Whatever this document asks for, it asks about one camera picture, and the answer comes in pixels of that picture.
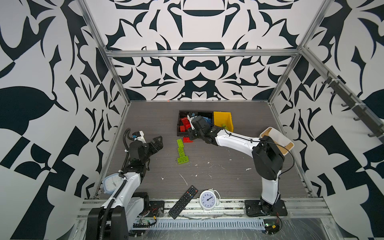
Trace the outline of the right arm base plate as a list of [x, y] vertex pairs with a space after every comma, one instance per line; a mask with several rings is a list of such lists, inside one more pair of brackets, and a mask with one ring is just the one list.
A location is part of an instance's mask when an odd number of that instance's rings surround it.
[[264, 200], [245, 200], [245, 211], [248, 217], [288, 216], [285, 202], [278, 199], [273, 205]]

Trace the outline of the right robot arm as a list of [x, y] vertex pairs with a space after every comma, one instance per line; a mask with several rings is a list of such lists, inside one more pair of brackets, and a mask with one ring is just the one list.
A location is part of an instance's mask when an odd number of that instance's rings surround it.
[[207, 144], [230, 148], [253, 158], [255, 169], [262, 178], [261, 204], [272, 207], [280, 199], [279, 180], [285, 156], [272, 138], [252, 138], [232, 133], [223, 127], [211, 126], [202, 116], [190, 120], [191, 140], [201, 139]]

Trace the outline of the green lego brick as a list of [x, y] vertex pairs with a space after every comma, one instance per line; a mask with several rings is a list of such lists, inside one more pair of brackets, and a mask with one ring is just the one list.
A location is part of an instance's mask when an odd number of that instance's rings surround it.
[[185, 164], [189, 162], [189, 157], [188, 156], [179, 157], [177, 158], [177, 161], [179, 165]]
[[185, 151], [184, 151], [184, 148], [178, 148], [178, 153], [179, 153], [179, 157], [184, 157], [185, 156]]

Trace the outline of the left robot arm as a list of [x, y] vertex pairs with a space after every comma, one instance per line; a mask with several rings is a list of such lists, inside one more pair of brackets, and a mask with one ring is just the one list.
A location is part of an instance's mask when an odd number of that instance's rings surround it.
[[123, 136], [126, 157], [118, 171], [120, 182], [108, 200], [93, 208], [87, 217], [86, 240], [127, 240], [136, 237], [133, 226], [136, 218], [149, 211], [149, 197], [136, 192], [149, 170], [150, 157], [163, 149], [163, 137], [147, 143], [143, 132]]

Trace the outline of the blue lego brick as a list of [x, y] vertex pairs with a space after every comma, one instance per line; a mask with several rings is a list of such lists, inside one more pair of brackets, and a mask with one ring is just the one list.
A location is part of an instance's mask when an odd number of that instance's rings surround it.
[[204, 117], [206, 122], [211, 126], [212, 125], [212, 120], [210, 118]]

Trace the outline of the green lego plate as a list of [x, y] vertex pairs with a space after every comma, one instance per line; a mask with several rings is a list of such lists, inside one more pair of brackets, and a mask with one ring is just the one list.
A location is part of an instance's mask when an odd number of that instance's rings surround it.
[[177, 139], [178, 148], [184, 148], [184, 143], [182, 139]]

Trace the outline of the red lego arch piece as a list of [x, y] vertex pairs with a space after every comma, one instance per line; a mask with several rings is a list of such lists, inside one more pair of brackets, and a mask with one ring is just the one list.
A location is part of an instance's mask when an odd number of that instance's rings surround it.
[[182, 123], [184, 126], [189, 126], [190, 125], [190, 121], [187, 117], [184, 117], [181, 119]]

